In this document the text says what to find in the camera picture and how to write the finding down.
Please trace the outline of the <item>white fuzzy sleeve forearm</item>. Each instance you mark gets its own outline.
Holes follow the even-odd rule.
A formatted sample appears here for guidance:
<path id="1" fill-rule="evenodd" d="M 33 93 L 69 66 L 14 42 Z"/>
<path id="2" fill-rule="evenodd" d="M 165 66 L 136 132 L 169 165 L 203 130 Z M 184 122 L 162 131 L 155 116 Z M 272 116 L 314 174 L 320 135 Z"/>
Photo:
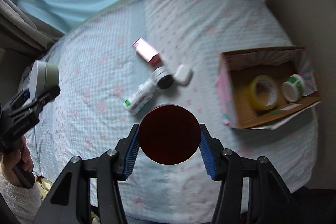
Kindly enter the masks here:
<path id="1" fill-rule="evenodd" d="M 1 194 L 20 223 L 33 223 L 42 204 L 42 195 L 36 184 L 30 189 L 8 182 L 1 170 Z"/>

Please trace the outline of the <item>person's left hand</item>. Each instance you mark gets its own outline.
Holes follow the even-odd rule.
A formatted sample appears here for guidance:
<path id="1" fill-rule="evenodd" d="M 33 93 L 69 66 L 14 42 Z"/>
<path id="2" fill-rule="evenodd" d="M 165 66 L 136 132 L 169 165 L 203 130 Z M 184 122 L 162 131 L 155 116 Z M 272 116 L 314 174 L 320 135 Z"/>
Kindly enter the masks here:
<path id="1" fill-rule="evenodd" d="M 13 171 L 16 164 L 23 160 L 23 169 L 25 171 L 31 172 L 33 170 L 34 164 L 31 159 L 30 151 L 26 146 L 26 138 L 21 137 L 22 151 L 17 149 L 7 156 L 2 156 L 1 159 L 1 170 L 5 179 L 12 185 L 25 188 L 25 186 L 20 182 L 18 176 Z"/>

